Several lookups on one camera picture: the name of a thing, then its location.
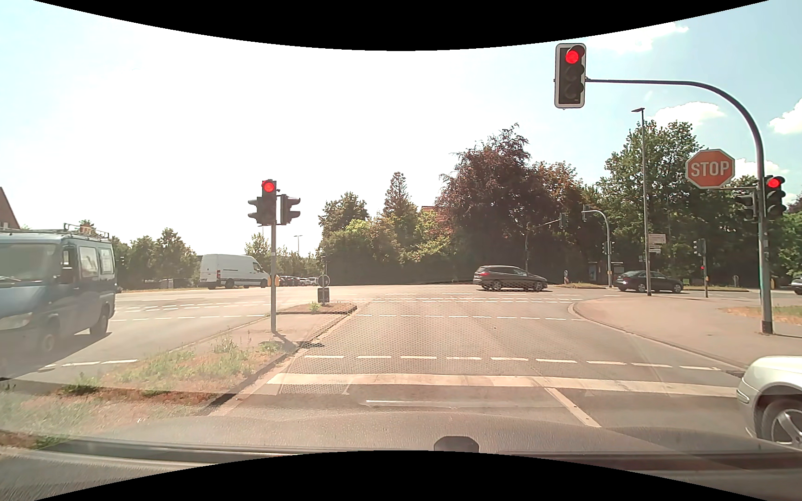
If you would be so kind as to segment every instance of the sky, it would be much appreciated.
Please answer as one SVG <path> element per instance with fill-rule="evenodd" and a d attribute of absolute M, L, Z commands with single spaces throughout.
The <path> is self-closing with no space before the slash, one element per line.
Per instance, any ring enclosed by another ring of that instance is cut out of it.
<path fill-rule="evenodd" d="M 0 0 L 0 186 L 22 225 L 88 218 L 124 242 L 171 227 L 198 254 L 240 254 L 261 231 L 247 200 L 273 178 L 301 199 L 277 243 L 304 254 L 329 199 L 352 191 L 374 214 L 401 171 L 413 201 L 432 205 L 454 154 L 514 123 L 534 161 L 565 161 L 586 183 L 639 107 L 693 122 L 737 175 L 756 173 L 745 120 L 703 89 L 588 83 L 584 108 L 556 109 L 560 42 L 586 43 L 591 78 L 724 89 L 760 127 L 786 201 L 802 190 L 802 2 L 786 0 L 578 40 L 409 52 L 257 44 Z"/>

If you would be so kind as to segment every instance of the van headlight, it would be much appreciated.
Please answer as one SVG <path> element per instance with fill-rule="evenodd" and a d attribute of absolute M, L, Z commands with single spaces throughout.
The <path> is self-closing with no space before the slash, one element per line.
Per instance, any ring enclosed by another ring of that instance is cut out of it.
<path fill-rule="evenodd" d="M 10 329 L 18 329 L 24 325 L 29 324 L 29 319 L 32 318 L 32 313 L 21 313 L 20 315 L 6 316 L 0 320 L 0 331 L 7 331 Z"/>

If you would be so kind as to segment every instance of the van wheel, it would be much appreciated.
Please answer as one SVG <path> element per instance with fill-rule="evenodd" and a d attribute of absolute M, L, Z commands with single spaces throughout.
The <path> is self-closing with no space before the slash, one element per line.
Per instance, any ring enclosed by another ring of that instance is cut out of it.
<path fill-rule="evenodd" d="M 110 312 L 105 306 L 101 310 L 101 316 L 98 317 L 98 321 L 95 322 L 95 325 L 92 325 L 92 327 L 88 330 L 92 336 L 92 339 L 99 340 L 107 334 L 107 321 L 109 320 L 108 313 Z"/>
<path fill-rule="evenodd" d="M 39 334 L 39 344 L 37 345 L 39 355 L 49 355 L 58 348 L 59 331 L 60 325 L 57 320 L 52 320 L 45 326 L 42 333 Z"/>

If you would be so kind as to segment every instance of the van roof rack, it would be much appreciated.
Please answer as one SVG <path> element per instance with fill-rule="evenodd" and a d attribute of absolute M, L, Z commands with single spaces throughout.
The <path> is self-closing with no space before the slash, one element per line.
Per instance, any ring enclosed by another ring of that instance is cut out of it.
<path fill-rule="evenodd" d="M 25 230 L 23 228 L 4 228 L 0 226 L 0 233 L 56 233 L 70 236 L 81 235 L 98 240 L 110 240 L 110 233 L 103 232 L 89 225 L 71 225 L 70 223 L 64 223 L 62 228 L 51 230 Z"/>

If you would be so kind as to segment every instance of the stop sign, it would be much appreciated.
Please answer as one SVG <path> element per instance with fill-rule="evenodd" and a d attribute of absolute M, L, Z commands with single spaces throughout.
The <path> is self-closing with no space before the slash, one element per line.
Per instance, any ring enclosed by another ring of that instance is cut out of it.
<path fill-rule="evenodd" d="M 698 188 L 719 188 L 735 176 L 735 159 L 723 150 L 702 150 L 685 162 L 685 176 Z"/>

